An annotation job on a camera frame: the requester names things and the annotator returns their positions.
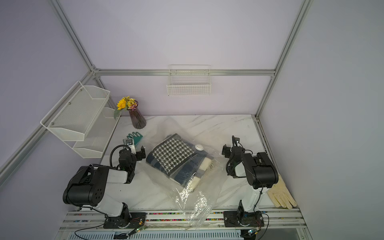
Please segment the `black white houndstooth scarf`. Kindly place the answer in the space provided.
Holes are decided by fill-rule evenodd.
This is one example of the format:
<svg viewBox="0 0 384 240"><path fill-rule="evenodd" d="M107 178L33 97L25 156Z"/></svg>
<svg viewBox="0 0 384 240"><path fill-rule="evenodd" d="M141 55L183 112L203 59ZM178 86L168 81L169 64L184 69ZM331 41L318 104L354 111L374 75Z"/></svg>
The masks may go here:
<svg viewBox="0 0 384 240"><path fill-rule="evenodd" d="M146 163L170 177L197 153L178 134L173 134L158 144L147 156Z"/></svg>

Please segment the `clear plastic vacuum bag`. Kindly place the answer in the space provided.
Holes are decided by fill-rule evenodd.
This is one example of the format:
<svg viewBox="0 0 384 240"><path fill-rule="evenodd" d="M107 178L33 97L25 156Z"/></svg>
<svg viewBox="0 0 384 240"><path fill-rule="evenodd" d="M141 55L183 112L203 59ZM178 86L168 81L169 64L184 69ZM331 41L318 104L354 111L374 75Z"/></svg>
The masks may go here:
<svg viewBox="0 0 384 240"><path fill-rule="evenodd" d="M202 227L226 181L224 158L171 117L155 117L144 130L145 173L186 215L188 227Z"/></svg>

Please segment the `navy plaid scarf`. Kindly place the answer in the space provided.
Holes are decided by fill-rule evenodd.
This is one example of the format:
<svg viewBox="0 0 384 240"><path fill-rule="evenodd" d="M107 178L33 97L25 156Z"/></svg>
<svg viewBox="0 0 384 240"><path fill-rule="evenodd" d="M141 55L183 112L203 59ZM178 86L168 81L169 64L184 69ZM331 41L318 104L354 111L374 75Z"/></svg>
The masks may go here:
<svg viewBox="0 0 384 240"><path fill-rule="evenodd" d="M204 158L210 158L213 160L210 155L197 154L192 157L191 160L188 160L185 164L183 164L175 173L173 173L171 175L171 179L179 185L186 187L188 181L191 179L194 172L199 168L199 165L202 163Z"/></svg>

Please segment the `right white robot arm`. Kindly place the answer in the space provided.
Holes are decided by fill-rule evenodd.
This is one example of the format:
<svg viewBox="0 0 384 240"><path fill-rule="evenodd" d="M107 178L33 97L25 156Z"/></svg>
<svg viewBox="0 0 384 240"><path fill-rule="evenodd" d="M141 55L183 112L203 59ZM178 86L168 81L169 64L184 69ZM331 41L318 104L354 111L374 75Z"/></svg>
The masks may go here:
<svg viewBox="0 0 384 240"><path fill-rule="evenodd" d="M240 144L223 146L222 155L228 159L227 175L234 179L245 178L253 191L241 200L244 211L256 212L263 195L279 180L279 174L269 156L259 152L255 156Z"/></svg>

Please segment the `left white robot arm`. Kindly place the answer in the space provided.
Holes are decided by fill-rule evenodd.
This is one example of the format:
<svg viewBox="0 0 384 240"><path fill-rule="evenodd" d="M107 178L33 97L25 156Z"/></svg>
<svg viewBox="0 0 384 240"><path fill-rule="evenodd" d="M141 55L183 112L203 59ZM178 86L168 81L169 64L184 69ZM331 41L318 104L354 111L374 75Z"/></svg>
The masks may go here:
<svg viewBox="0 0 384 240"><path fill-rule="evenodd" d="M107 218L131 218L127 204L106 194L106 187L107 184L130 184L135 176L137 161L146 158L146 151L141 147L133 153L131 147L118 145L111 155L118 148L122 148L119 151L118 166L91 164L79 168L64 190L65 204L86 207L104 214Z"/></svg>

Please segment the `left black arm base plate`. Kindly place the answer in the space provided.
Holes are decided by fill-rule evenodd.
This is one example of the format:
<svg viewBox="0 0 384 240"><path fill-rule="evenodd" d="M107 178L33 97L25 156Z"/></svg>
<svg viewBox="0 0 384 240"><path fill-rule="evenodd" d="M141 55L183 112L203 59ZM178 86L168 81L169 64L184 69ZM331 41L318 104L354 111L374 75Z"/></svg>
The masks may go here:
<svg viewBox="0 0 384 240"><path fill-rule="evenodd" d="M147 213L133 212L127 217L108 217L103 225L104 229L137 229L144 225Z"/></svg>

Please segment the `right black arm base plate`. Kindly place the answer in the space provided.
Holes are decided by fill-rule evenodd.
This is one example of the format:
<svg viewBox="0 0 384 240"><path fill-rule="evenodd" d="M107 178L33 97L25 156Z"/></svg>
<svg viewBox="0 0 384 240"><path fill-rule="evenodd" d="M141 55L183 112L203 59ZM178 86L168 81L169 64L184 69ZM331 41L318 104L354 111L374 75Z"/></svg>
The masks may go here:
<svg viewBox="0 0 384 240"><path fill-rule="evenodd" d="M260 211L238 213L236 211L224 211L225 227L264 227L264 218Z"/></svg>

